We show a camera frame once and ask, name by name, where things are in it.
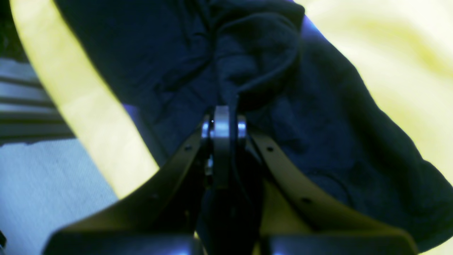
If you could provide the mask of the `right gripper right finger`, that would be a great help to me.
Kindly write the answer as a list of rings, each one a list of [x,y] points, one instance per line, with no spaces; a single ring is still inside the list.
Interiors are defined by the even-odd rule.
[[[275,191],[296,216],[288,228],[269,229],[259,244],[262,255],[416,255],[405,231],[375,221],[343,205],[309,180],[269,136],[248,130],[244,116],[228,106],[212,114],[212,176],[215,189],[228,189],[247,141],[269,173]]]

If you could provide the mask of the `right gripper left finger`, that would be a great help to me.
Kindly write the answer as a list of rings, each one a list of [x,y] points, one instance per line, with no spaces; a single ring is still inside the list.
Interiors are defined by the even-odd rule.
[[[212,115],[143,186],[55,232],[44,255],[202,255],[194,230],[205,192]]]

